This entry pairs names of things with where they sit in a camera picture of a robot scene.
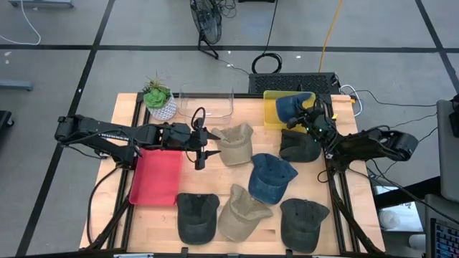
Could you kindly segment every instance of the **black cap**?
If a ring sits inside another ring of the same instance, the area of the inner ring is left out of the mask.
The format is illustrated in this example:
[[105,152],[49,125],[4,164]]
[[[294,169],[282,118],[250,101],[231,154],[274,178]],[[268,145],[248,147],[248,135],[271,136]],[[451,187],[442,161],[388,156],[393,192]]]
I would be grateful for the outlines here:
[[293,251],[311,253],[317,247],[321,223],[330,210],[315,201],[288,199],[280,205],[280,235],[284,245]]
[[282,129],[279,156],[290,162],[315,161],[321,154],[321,145],[309,134]]
[[215,194],[180,193],[177,196],[177,221],[183,243],[206,244],[214,238],[219,205]]

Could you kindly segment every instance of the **fan stand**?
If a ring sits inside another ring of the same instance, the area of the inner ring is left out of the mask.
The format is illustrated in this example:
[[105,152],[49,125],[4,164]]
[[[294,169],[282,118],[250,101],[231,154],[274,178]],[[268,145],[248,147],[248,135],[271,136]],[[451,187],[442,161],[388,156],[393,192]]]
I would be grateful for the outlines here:
[[[209,53],[208,51],[206,50],[203,50],[201,48],[201,42],[204,42],[206,43],[206,45],[210,48],[210,50],[213,51],[214,54],[212,53]],[[205,53],[205,54],[208,54],[209,56],[215,58],[215,59],[218,59],[218,54],[215,52],[214,48],[209,44],[209,42],[207,41],[207,38],[206,36],[203,34],[203,33],[199,33],[199,41],[198,41],[198,50]]]

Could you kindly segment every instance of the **wooden table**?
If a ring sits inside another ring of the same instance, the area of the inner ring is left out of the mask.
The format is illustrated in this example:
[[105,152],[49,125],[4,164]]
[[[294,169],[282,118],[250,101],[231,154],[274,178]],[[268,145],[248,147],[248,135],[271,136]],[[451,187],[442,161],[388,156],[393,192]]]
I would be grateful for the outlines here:
[[[122,93],[118,95],[111,122],[130,125],[133,117],[136,94]],[[215,99],[199,99],[204,107],[218,105]],[[347,95],[332,96],[333,111],[338,115],[336,125],[340,134],[357,132],[356,122],[352,111],[350,98]],[[144,107],[141,108],[139,116],[142,121]],[[189,118],[176,114],[169,122],[176,121],[190,123]],[[266,130],[263,126],[263,103],[262,99],[234,99],[234,112],[230,124],[225,127],[239,125],[248,122],[253,130],[252,136],[253,153],[271,153],[278,156],[280,147],[280,131]],[[160,123],[150,119],[150,123]],[[217,145],[210,141],[207,150],[216,150]],[[293,179],[285,192],[283,200],[290,198],[308,199],[327,206],[332,211],[331,197],[327,183],[319,183],[317,174],[325,169],[323,156],[311,163],[292,163],[298,171],[298,176]],[[101,161],[98,181],[114,167],[110,160]],[[365,163],[355,161],[351,164],[355,171],[366,175]],[[206,168],[202,171],[195,171],[194,164],[188,162],[184,157],[183,168],[180,178],[180,192],[194,194],[216,194],[220,199],[220,212],[226,204],[230,187],[237,183],[247,189],[250,173],[253,169],[252,163],[246,163],[235,167],[226,167],[218,155],[211,156],[206,161]],[[92,208],[91,232],[93,238],[101,232],[113,215],[113,207],[117,195],[120,173],[115,173],[107,181],[100,185],[94,195]],[[384,242],[379,228],[376,209],[369,180],[355,173],[346,174],[354,218],[365,231],[366,235],[374,244],[384,250]],[[192,246],[180,241],[176,228],[177,208],[176,207],[150,207],[136,206],[133,213],[133,220],[128,243],[128,252],[153,252],[153,253],[179,253],[182,247],[188,247],[189,253],[208,254],[285,254],[286,247],[280,238],[281,210],[279,204],[271,206],[274,216],[263,219],[250,237],[242,243],[234,243],[222,236],[218,230],[214,239],[205,245]],[[342,217],[344,224],[346,249],[351,251],[349,231],[346,220]],[[124,219],[118,225],[117,239],[115,246],[120,246],[120,236],[123,231]],[[85,231],[83,232],[81,247],[87,246]],[[339,254],[336,240],[336,227],[333,220],[333,212],[322,222],[321,234],[318,246],[314,254]]]

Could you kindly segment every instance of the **red tray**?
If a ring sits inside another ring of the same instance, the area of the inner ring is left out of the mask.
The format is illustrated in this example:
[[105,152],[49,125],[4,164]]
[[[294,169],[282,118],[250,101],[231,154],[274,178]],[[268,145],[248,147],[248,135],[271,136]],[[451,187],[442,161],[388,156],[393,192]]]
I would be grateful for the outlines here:
[[179,192],[181,151],[141,150],[129,202],[135,205],[173,206]]

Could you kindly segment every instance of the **yellow cable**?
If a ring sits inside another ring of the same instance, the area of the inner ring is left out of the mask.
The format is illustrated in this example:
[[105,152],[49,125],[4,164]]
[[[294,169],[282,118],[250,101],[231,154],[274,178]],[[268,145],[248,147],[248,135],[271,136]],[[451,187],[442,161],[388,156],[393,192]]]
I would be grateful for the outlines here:
[[328,38],[330,37],[331,31],[333,31],[333,26],[335,26],[336,18],[338,18],[339,11],[341,10],[341,5],[343,5],[343,0],[339,0],[338,8],[336,8],[335,16],[333,17],[333,21],[331,22],[331,26],[330,26],[330,29],[328,30],[327,37],[325,38],[325,42],[323,43],[321,63],[318,66],[318,72],[321,72],[322,70],[323,54],[325,54],[325,48],[327,47]]

